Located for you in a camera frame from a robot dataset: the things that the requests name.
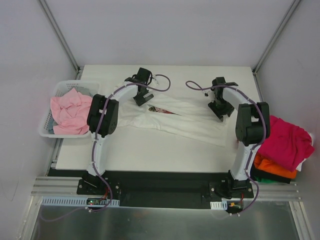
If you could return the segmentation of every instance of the white wall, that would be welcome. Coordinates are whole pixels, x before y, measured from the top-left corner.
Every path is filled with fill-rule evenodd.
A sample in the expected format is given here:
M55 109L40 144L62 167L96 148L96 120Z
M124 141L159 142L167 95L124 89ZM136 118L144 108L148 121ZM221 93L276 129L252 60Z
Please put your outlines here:
M2 1L0 36L0 238L12 240L52 148L40 118L75 72L36 0Z
M79 65L257 64L293 0L47 0Z
M320 1L303 0L258 72L270 112L316 137L316 151L297 180L316 236L320 199Z

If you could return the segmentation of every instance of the folded clothes stack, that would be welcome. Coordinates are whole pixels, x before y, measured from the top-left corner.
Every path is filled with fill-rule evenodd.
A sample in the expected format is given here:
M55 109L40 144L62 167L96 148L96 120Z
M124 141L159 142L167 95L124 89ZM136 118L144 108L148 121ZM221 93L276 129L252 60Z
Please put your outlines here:
M51 134L83 135L89 131L87 118L92 102L89 89L74 87L63 96L50 100L52 112L48 131Z
M254 158L251 176L259 182L289 184L314 150L312 138L303 128L270 116L270 136Z

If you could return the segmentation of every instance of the red cloth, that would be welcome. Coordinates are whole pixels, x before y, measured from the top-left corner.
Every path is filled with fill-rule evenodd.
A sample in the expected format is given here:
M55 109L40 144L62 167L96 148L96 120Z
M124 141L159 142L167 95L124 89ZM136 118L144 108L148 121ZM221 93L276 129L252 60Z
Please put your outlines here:
M270 136L258 153L293 172L314 152L311 144L312 139L303 128L270 116Z

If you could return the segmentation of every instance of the magenta cloth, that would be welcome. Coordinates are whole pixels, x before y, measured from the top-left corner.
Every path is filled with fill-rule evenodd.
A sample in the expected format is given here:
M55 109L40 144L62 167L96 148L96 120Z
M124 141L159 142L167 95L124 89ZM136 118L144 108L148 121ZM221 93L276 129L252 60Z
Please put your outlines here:
M82 135L89 131L87 118L92 97L77 92L74 88L63 96L50 100L52 117L58 124L54 134Z
M312 139L303 128L270 116L270 136L258 153L293 172L314 150Z

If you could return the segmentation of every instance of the pink cloth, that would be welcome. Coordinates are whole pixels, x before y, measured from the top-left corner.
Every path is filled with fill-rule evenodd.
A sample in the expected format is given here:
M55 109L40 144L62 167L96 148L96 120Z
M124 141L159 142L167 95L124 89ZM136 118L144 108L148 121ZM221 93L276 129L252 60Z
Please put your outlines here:
M270 116L270 136L258 153L293 172L314 150L312 139L303 128Z
M74 88L64 96L54 96L50 100L54 134L82 135L89 131L87 118L92 97L77 92Z

